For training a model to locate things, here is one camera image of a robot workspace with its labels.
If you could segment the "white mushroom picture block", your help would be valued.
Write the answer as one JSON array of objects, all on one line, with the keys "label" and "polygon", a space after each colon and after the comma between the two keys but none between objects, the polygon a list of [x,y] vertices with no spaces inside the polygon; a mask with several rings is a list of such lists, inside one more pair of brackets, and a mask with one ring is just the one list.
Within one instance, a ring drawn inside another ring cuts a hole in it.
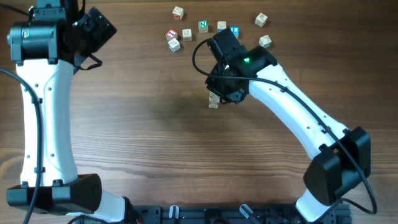
[{"label": "white mushroom picture block", "polygon": [[209,102],[208,107],[217,109],[219,107],[219,104],[218,103]]}]

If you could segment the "blue L block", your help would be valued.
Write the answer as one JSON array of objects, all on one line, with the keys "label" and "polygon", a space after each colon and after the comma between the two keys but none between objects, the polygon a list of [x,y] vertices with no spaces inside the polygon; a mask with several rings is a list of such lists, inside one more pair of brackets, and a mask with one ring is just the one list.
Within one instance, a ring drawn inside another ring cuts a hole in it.
[{"label": "blue L block", "polygon": [[238,26],[231,26],[230,27],[231,32],[234,34],[236,38],[239,37],[239,27]]}]

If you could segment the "green Z block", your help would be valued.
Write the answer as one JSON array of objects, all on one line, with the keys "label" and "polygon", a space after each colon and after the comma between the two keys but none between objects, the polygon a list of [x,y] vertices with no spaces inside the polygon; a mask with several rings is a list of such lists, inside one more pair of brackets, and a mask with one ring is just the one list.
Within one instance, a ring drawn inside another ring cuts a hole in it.
[{"label": "green Z block", "polygon": [[271,38],[268,35],[262,36],[259,39],[259,45],[266,49],[266,48],[268,48],[268,47],[270,47],[272,45],[272,40],[271,40]]},{"label": "green Z block", "polygon": [[218,95],[213,93],[212,91],[210,92],[210,98],[218,98]]}]

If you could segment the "green N block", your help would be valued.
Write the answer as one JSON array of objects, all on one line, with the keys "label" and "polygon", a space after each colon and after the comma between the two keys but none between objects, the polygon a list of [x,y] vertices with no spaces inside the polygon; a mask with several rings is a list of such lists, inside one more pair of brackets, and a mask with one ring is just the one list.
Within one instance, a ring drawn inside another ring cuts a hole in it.
[{"label": "green N block", "polygon": [[208,32],[208,21],[207,20],[202,20],[198,21],[198,30],[199,33],[207,33]]}]

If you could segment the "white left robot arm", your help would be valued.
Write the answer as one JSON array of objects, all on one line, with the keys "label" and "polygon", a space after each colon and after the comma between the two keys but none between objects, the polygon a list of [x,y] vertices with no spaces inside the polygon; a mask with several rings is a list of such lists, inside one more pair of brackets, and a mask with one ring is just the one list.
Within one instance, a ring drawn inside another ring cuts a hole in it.
[{"label": "white left robot arm", "polygon": [[140,223],[126,197],[105,191],[97,174],[79,174],[70,136],[70,88],[86,59],[116,33],[97,8],[77,0],[37,1],[27,20],[8,34],[12,77],[21,84],[25,158],[20,183],[6,192],[7,203],[33,213],[69,215],[74,223]]}]

